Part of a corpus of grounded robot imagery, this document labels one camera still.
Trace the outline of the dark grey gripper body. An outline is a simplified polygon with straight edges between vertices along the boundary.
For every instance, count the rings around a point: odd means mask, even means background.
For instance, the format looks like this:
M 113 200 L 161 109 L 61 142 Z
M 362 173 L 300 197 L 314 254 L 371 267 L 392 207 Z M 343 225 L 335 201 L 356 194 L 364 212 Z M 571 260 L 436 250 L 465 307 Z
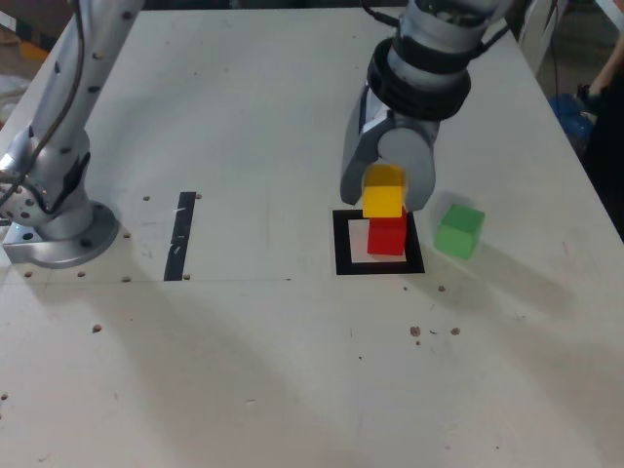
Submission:
M 358 107 L 359 138 L 375 131 L 410 128 L 423 134 L 428 145 L 433 145 L 440 126 L 439 122 L 416 119 L 393 110 L 374 93 L 369 82 L 365 83 Z

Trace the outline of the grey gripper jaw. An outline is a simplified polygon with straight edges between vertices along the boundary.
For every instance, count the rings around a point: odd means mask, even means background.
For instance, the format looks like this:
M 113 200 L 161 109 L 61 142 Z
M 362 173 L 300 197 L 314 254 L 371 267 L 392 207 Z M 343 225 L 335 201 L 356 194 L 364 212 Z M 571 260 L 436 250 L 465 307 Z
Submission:
M 345 139 L 339 184 L 343 203 L 354 206 L 362 197 L 366 171 L 379 159 L 378 140 L 378 136 L 370 133 Z
M 436 132 L 395 128 L 386 132 L 377 144 L 379 156 L 387 163 L 399 166 L 405 174 L 405 204 L 410 212 L 422 210 L 434 191 L 433 147 L 436 137 Z

